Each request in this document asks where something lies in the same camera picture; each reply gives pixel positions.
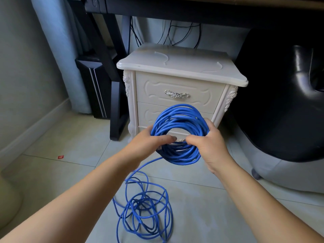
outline blue curtain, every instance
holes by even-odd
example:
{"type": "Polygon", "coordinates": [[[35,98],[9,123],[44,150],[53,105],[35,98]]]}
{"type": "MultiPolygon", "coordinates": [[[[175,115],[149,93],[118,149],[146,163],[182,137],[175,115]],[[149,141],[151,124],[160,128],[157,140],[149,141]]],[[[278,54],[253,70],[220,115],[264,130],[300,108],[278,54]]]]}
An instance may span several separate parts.
{"type": "Polygon", "coordinates": [[[72,109],[91,113],[89,100],[79,69],[78,55],[91,46],[66,0],[31,0],[43,32],[61,71],[72,109]]]}

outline desk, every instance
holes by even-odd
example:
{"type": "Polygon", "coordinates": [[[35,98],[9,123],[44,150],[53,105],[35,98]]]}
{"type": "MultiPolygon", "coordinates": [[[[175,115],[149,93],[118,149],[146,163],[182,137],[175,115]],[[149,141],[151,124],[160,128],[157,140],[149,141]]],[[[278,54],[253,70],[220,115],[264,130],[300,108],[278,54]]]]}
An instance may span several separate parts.
{"type": "Polygon", "coordinates": [[[128,108],[116,68],[92,13],[101,13],[118,59],[129,52],[131,16],[242,28],[300,30],[310,35],[324,22],[324,2],[305,0],[67,0],[112,81],[111,139],[118,140],[128,108]],[[115,14],[123,15],[122,34],[115,14]]]}

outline coiled blue cable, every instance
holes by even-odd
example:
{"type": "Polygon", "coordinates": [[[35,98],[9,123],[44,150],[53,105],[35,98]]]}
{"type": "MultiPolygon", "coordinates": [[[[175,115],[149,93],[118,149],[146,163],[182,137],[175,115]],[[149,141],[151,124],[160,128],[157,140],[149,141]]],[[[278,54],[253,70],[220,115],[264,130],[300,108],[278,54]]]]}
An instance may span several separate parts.
{"type": "MultiPolygon", "coordinates": [[[[201,116],[200,112],[191,105],[178,104],[164,110],[156,119],[151,135],[166,135],[172,128],[181,128],[187,130],[190,134],[205,136],[209,132],[209,128],[201,116]]],[[[148,176],[139,171],[144,166],[164,158],[175,165],[190,165],[196,163],[200,159],[200,153],[197,147],[188,145],[185,141],[174,142],[172,144],[163,145],[156,150],[161,157],[153,159],[144,165],[138,167],[127,179],[125,179],[126,189],[125,198],[126,205],[118,203],[112,199],[117,215],[119,216],[116,228],[117,242],[119,243],[118,227],[122,221],[124,229],[127,232],[136,234],[142,239],[154,239],[161,237],[163,242],[168,241],[173,228],[173,213],[169,203],[168,192],[162,186],[148,181],[148,176]],[[141,181],[134,175],[140,173],[146,177],[146,181],[141,181]],[[141,192],[134,195],[128,200],[127,186],[129,184],[137,184],[141,188],[141,192]],[[148,186],[153,185],[160,187],[163,192],[148,191],[148,186]],[[148,193],[158,195],[158,198],[151,198],[148,193]],[[119,214],[117,206],[123,209],[119,214]],[[160,220],[159,214],[164,212],[164,220],[160,220]],[[143,219],[151,219],[152,226],[148,226],[143,219]]]]}

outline person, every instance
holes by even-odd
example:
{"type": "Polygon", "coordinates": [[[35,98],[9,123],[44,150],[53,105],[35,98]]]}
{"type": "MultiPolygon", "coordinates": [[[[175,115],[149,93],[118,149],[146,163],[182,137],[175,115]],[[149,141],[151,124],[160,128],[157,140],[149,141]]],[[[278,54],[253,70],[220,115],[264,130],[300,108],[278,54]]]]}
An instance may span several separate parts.
{"type": "MultiPolygon", "coordinates": [[[[208,169],[226,188],[258,242],[324,242],[324,238],[281,205],[231,157],[214,124],[206,120],[206,136],[189,135],[208,169]]],[[[151,136],[152,126],[140,132],[119,153],[69,190],[26,219],[0,243],[85,242],[97,220],[126,176],[159,146],[172,143],[170,135],[151,136]]]]}

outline person's right hand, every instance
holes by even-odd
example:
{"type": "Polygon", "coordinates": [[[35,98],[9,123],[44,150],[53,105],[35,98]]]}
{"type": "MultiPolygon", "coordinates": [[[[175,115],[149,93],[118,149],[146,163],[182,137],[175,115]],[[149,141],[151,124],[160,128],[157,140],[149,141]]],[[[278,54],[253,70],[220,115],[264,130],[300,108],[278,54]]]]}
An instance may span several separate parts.
{"type": "Polygon", "coordinates": [[[209,127],[209,133],[206,136],[188,135],[186,142],[198,147],[208,169],[216,174],[221,167],[228,163],[235,163],[235,161],[229,154],[220,131],[209,119],[205,120],[209,127]]]}

